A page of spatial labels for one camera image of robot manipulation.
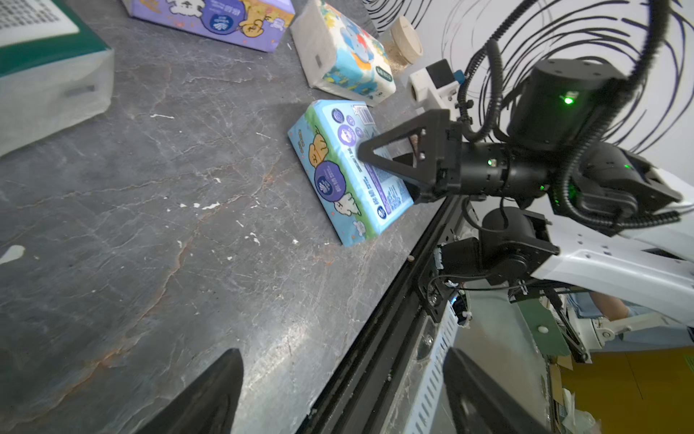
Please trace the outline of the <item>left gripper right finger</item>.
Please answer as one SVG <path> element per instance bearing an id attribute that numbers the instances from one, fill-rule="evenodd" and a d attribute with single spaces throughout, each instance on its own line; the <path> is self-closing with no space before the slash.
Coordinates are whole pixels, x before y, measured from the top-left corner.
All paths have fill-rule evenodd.
<path id="1" fill-rule="evenodd" d="M 457 433 L 547 433 L 462 350 L 451 348 L 443 364 L 444 385 Z"/>

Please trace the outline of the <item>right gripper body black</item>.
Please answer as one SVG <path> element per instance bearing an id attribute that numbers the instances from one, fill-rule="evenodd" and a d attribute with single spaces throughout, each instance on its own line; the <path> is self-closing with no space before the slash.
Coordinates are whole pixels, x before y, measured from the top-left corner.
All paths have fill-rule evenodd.
<path id="1" fill-rule="evenodd" d="M 509 145 L 464 141 L 447 110 L 417 119 L 417 201 L 453 195 L 510 197 L 532 202 L 548 192 L 548 165 Z"/>

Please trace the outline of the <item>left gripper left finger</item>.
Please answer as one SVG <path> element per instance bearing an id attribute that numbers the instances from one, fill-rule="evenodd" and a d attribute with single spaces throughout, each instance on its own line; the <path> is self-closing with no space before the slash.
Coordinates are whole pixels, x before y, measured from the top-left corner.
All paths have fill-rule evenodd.
<path id="1" fill-rule="evenodd" d="M 230 433 L 243 376 L 240 350 L 227 350 L 137 434 Z"/>

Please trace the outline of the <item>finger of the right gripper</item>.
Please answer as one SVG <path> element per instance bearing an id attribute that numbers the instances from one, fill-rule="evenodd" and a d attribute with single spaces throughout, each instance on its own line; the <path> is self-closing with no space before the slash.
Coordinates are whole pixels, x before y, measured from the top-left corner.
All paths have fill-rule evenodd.
<path id="1" fill-rule="evenodd" d="M 432 187 L 446 156 L 449 115 L 448 110 L 428 110 L 359 144 L 357 157 L 414 186 Z"/>

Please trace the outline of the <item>blue tissue pack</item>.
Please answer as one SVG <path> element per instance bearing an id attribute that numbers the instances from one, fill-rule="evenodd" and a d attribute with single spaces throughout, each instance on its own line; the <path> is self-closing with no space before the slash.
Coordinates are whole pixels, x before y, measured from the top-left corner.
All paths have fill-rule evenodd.
<path id="1" fill-rule="evenodd" d="M 287 135 L 344 246 L 379 237 L 414 204 L 399 177 L 357 158 L 379 135 L 365 103 L 315 101 Z"/>

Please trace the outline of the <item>elephant tissue pack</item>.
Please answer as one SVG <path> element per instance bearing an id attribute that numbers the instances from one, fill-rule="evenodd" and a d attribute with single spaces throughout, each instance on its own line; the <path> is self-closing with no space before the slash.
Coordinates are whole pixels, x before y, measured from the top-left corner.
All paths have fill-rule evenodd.
<path id="1" fill-rule="evenodd" d="M 383 45 L 324 1 L 309 1 L 290 27 L 307 83 L 374 107 L 397 86 Z"/>

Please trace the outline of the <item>purple tissue pack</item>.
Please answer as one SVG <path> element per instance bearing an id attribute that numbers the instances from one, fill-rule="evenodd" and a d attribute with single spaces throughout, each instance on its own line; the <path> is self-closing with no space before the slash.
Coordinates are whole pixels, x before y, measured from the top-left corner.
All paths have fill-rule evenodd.
<path id="1" fill-rule="evenodd" d="M 296 11 L 287 0 L 129 0 L 133 18 L 260 52 L 275 52 Z"/>

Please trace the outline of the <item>green tissue pack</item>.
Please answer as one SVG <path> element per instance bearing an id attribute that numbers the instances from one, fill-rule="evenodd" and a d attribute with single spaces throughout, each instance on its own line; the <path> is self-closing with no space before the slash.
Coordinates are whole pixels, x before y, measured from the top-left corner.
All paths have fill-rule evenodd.
<path id="1" fill-rule="evenodd" d="M 115 52 L 63 1 L 1 4 L 1 153 L 111 104 Z"/>

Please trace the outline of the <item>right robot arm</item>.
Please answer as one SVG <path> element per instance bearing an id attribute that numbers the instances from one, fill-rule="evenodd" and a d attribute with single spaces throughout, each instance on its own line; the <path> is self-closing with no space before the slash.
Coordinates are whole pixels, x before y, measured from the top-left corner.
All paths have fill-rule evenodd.
<path id="1" fill-rule="evenodd" d="M 602 141 L 573 154 L 624 83 L 609 64 L 540 61 L 495 143 L 474 143 L 437 108 L 359 146 L 361 162 L 402 179 L 419 203 L 513 201 L 488 213 L 475 239 L 445 244 L 441 273 L 422 290 L 445 278 L 541 291 L 569 284 L 692 325 L 691 186 Z"/>

